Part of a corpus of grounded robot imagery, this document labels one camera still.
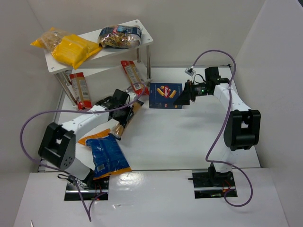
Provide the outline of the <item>dark La Sicilia spaghetti pack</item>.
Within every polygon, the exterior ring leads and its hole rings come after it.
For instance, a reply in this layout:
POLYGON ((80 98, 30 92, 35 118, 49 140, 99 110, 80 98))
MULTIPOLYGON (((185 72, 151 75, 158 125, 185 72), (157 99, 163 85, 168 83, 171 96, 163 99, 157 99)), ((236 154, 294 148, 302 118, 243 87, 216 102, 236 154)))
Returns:
MULTIPOLYGON (((134 110, 135 110, 135 115, 137 112, 141 109, 141 107, 144 105, 144 102, 138 100, 135 103, 132 104, 134 110)), ((109 136, 121 140, 121 137, 128 125, 120 124, 119 122, 110 130, 109 136)))

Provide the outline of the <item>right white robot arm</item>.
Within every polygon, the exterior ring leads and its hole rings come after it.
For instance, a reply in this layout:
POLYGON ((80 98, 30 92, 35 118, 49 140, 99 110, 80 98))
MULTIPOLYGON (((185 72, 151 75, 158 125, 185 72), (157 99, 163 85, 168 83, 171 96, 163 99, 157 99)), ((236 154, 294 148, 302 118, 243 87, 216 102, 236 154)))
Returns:
POLYGON ((218 67, 206 68, 205 78, 201 83, 195 82, 194 79, 188 80, 173 104, 189 105, 200 96, 215 96, 228 114, 223 122, 222 133, 215 139, 215 142, 223 139, 225 143, 220 156, 210 160, 210 155, 207 154, 205 158, 211 163, 209 170, 225 174, 231 171, 241 151, 249 150, 258 144, 261 113, 251 109, 241 100, 232 88, 230 80, 219 75, 218 67))

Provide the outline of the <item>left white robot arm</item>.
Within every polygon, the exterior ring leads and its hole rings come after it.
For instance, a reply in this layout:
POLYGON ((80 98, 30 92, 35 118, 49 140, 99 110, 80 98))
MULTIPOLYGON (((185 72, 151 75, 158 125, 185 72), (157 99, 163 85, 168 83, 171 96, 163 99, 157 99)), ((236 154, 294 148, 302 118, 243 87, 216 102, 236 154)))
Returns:
POLYGON ((76 158, 76 143, 85 134, 111 119, 127 120, 133 108, 134 96, 116 89, 112 96, 98 102, 73 120, 49 124, 46 128, 38 154, 49 163, 66 171, 84 186, 90 187, 94 171, 76 158))

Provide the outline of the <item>blue orange pasta bag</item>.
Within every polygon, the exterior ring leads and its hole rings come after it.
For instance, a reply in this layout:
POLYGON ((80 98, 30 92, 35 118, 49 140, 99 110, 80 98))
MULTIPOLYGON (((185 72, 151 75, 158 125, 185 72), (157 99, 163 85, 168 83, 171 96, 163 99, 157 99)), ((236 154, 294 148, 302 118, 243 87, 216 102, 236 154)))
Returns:
POLYGON ((95 165, 94 180, 110 175, 120 175, 132 170, 116 139, 109 133, 110 129, 106 129, 78 140, 79 144, 91 149, 95 165))

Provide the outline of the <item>white two-tier shelf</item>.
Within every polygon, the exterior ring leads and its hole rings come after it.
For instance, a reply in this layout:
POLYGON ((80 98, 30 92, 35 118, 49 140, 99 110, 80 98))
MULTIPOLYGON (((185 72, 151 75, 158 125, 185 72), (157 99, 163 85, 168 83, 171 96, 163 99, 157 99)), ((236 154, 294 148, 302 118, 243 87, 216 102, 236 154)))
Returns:
POLYGON ((112 94, 117 88, 125 90, 129 87, 129 81, 121 65, 122 60, 134 61, 144 82, 151 81, 151 44, 153 38, 139 19, 125 22, 124 25, 141 28, 141 44, 138 47, 134 49, 105 48, 90 57, 76 70, 59 63, 48 51, 45 51, 48 70, 62 86, 63 94, 60 101, 64 107, 77 108, 75 94, 70 85, 69 74, 71 73, 84 73, 93 103, 112 94))

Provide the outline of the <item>dark fusilli pasta bag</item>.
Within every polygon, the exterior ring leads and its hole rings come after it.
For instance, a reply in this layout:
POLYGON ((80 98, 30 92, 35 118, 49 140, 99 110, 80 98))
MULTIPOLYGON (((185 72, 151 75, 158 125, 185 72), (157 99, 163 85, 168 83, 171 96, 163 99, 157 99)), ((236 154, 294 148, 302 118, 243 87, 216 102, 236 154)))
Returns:
POLYGON ((113 25, 101 30, 98 44, 102 48, 133 49, 141 44, 141 37, 139 26, 113 25))

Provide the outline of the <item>yellow pasta bag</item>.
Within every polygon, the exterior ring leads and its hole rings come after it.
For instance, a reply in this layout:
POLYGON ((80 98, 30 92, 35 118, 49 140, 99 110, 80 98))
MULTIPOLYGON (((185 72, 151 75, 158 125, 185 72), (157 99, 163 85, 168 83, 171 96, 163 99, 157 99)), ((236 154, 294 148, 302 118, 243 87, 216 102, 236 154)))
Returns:
POLYGON ((102 47, 98 43, 72 34, 64 36, 61 42, 51 51, 51 54, 58 62, 76 70, 89 57, 101 50, 102 47))

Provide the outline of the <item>blue Barilla rigatoni box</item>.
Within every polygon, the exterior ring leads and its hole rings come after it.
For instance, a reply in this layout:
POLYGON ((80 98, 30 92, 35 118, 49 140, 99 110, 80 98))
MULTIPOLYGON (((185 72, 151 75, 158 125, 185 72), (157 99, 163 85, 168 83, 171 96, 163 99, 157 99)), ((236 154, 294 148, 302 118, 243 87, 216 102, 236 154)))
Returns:
POLYGON ((150 83, 149 107, 153 109, 182 109, 175 105, 182 89, 181 83, 150 83))

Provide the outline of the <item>red spaghetti pack right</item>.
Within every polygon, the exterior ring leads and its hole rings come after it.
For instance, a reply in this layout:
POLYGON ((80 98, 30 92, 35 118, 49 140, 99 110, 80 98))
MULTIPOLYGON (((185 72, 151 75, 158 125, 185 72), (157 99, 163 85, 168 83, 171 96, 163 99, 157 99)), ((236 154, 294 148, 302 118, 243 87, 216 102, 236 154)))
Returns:
POLYGON ((130 85, 133 91, 137 94, 149 95, 149 90, 143 84, 145 81, 143 80, 139 70, 137 69, 135 63, 133 61, 121 61, 120 62, 123 70, 128 78, 130 85))

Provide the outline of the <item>red spaghetti pack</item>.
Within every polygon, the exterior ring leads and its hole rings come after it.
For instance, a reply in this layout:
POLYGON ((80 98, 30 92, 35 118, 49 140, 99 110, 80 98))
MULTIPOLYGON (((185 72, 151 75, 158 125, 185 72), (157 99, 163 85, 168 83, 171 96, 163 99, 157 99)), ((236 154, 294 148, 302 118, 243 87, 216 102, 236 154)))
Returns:
POLYGON ((70 74, 71 85, 75 93, 75 99, 79 110, 92 108, 89 89, 83 72, 70 74))
POLYGON ((145 81, 143 80, 139 70, 137 69, 135 63, 133 61, 121 61, 120 62, 123 70, 128 78, 130 85, 133 91, 137 94, 149 95, 149 90, 143 84, 145 81))

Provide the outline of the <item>red spaghetti pack left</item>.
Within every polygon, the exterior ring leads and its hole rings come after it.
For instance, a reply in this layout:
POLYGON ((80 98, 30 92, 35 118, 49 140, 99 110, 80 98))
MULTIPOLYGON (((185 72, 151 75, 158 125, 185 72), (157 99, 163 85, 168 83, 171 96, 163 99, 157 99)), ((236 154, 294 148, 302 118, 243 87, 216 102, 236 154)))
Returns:
POLYGON ((79 110, 92 108, 89 89, 83 72, 70 74, 71 85, 75 93, 75 99, 79 110))

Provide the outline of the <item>clear yellow macaroni bag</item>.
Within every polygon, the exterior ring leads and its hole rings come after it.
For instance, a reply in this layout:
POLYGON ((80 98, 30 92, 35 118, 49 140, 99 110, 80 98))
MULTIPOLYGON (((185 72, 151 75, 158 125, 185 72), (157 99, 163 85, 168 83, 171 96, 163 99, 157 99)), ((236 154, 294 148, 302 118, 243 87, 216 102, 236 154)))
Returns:
POLYGON ((67 35, 71 35, 71 33, 52 27, 49 31, 44 32, 30 45, 52 52, 55 47, 62 42, 62 39, 67 35))

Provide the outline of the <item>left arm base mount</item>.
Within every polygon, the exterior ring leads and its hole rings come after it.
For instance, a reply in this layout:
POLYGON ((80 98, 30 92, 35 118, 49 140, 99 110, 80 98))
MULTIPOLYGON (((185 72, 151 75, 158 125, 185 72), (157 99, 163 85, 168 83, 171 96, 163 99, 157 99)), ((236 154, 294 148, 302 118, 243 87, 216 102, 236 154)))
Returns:
MULTIPOLYGON (((67 181, 64 201, 80 201, 80 195, 73 180, 65 174, 58 174, 57 177, 67 181)), ((97 179, 93 181, 91 186, 85 186, 83 183, 77 181, 83 199, 85 201, 92 201, 94 198, 98 197, 98 201, 107 201, 109 179, 109 176, 97 179)))

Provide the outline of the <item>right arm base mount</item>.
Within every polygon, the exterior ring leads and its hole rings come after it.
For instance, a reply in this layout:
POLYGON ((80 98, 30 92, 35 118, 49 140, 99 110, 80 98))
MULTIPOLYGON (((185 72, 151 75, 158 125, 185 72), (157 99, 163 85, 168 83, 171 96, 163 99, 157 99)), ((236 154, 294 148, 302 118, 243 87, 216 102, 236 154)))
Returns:
POLYGON ((213 165, 207 170, 193 171, 188 178, 193 183, 196 199, 210 199, 226 197, 237 197, 235 181, 232 171, 219 173, 213 165))

